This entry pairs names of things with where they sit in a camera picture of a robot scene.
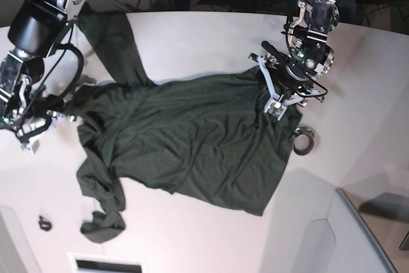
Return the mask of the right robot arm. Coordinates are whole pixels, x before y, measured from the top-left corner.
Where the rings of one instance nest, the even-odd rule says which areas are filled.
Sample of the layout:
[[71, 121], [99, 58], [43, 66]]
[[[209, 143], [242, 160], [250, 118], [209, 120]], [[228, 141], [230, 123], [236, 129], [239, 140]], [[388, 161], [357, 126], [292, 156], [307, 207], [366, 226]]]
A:
[[[86, 0], [24, 0], [8, 31], [14, 48], [1, 62], [1, 128], [14, 133], [23, 149], [35, 152], [39, 137], [64, 118], [64, 99], [80, 79], [84, 57], [70, 42]], [[77, 70], [58, 95], [45, 97], [44, 60], [57, 51], [72, 52]]]

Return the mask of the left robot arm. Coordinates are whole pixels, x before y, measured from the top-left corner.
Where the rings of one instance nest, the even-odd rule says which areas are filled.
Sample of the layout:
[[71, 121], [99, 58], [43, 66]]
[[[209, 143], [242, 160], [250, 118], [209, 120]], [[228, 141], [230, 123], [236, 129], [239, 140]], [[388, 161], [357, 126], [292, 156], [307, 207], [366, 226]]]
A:
[[261, 46], [264, 55], [251, 54], [265, 80], [269, 98], [264, 112], [280, 120], [293, 105], [305, 106], [328, 93], [318, 80], [334, 63], [334, 50], [328, 35], [340, 19], [337, 0], [285, 0], [288, 13], [284, 24], [286, 54], [271, 43]]

